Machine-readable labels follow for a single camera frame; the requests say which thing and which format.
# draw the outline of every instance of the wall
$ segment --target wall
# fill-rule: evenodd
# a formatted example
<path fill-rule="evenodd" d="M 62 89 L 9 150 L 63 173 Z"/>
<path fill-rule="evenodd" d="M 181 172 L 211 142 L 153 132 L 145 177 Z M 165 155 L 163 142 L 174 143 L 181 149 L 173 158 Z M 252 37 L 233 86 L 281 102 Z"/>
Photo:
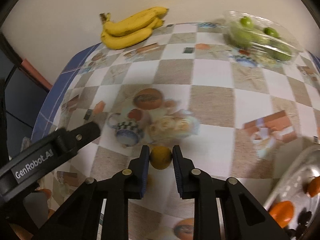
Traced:
<path fill-rule="evenodd" d="M 20 56 L 54 82 L 77 52 L 100 42 L 99 13 L 121 20 L 152 6 L 170 8 L 166 24 L 212 21 L 239 10 L 277 21 L 320 56 L 320 30 L 300 0 L 20 0 L 3 25 Z"/>

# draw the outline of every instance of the metal tray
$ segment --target metal tray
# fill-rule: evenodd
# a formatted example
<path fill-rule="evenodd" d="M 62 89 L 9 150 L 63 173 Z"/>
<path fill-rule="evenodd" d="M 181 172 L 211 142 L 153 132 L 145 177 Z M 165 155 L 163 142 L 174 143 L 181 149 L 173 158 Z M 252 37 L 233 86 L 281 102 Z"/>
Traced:
<path fill-rule="evenodd" d="M 294 217 L 288 228 L 297 228 L 298 216 L 303 210 L 312 212 L 307 226 L 311 225 L 320 211 L 320 194 L 310 198 L 306 195 L 306 186 L 318 176 L 320 176 L 320 145 L 314 144 L 300 153 L 279 180 L 263 207 L 268 211 L 272 205 L 290 200 L 294 206 Z"/>

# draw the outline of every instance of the bag of green fruit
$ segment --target bag of green fruit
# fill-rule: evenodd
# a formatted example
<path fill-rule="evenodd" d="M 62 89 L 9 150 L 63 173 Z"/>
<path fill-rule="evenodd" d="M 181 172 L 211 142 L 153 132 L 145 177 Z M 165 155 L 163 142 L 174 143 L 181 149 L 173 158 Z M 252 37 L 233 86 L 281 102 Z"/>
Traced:
<path fill-rule="evenodd" d="M 303 49 L 293 35 L 280 24 L 238 11 L 224 13 L 230 43 L 248 50 L 259 63 L 294 61 Z"/>

